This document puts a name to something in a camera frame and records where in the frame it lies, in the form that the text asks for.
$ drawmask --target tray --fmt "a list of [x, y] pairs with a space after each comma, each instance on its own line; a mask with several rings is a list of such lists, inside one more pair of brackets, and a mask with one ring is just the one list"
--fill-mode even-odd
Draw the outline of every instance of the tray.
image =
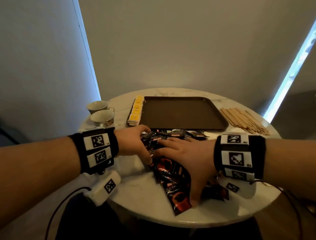
[[151, 129], [224, 131], [228, 127], [212, 101], [203, 97], [145, 97], [139, 124]]

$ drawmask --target cup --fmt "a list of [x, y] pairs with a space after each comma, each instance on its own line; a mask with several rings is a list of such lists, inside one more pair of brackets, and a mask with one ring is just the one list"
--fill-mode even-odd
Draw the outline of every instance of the cup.
[[108, 110], [109, 108], [113, 108], [113, 107], [108, 107], [108, 106], [109, 106], [109, 102], [95, 101], [93, 103], [89, 103], [87, 105], [87, 109], [89, 110], [90, 114], [94, 114], [97, 111]]
[[108, 127], [114, 123], [114, 111], [101, 110], [91, 114], [90, 119], [97, 127]]

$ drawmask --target table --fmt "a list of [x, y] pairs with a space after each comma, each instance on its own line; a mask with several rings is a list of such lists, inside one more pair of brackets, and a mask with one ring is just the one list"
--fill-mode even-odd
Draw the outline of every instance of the table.
[[[109, 106], [115, 108], [114, 125], [116, 129], [126, 126], [126, 119], [136, 95], [206, 97], [212, 100], [218, 109], [238, 107], [242, 110], [247, 110], [267, 127], [271, 134], [268, 138], [281, 138], [267, 121], [242, 104], [216, 94], [183, 88], [146, 89], [111, 99]], [[87, 118], [79, 131], [91, 128], [91, 126], [93, 126], [93, 122]], [[229, 132], [232, 128], [230, 125], [226, 132]], [[236, 223], [251, 217], [257, 211], [265, 208], [280, 194], [280, 191], [276, 188], [256, 182], [256, 192], [251, 199], [244, 199], [230, 191], [229, 201], [222, 202], [209, 199], [199, 204], [196, 208], [189, 209], [175, 217], [164, 190], [160, 184], [156, 184], [153, 173], [145, 170], [138, 156], [120, 156], [116, 159], [117, 161], [113, 168], [119, 172], [122, 181], [110, 199], [139, 218], [168, 226], [207, 228]]]

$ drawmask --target forearm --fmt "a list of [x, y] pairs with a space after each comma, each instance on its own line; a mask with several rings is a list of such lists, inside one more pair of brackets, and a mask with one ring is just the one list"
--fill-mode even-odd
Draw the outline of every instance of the forearm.
[[69, 137], [0, 148], [0, 227], [80, 174]]
[[316, 141], [267, 139], [264, 181], [316, 200]]

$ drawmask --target pile of coffee packets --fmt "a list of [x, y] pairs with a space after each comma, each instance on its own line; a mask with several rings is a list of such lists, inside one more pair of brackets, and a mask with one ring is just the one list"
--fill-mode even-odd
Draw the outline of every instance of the pile of coffee packets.
[[[168, 139], [169, 137], [176, 137], [183, 140], [190, 137], [199, 141], [207, 140], [207, 136], [200, 131], [186, 129], [157, 129], [150, 133], [142, 133], [140, 137], [151, 157], [155, 150], [164, 147], [158, 144], [158, 140]], [[179, 215], [191, 208], [189, 200], [191, 178], [183, 166], [172, 159], [161, 157], [154, 158], [149, 169], [154, 172], [156, 182], [160, 183], [166, 191], [175, 215]], [[216, 179], [214, 179], [207, 182], [201, 198], [224, 201], [224, 199], [229, 200], [229, 195], [228, 190], [219, 185]]]

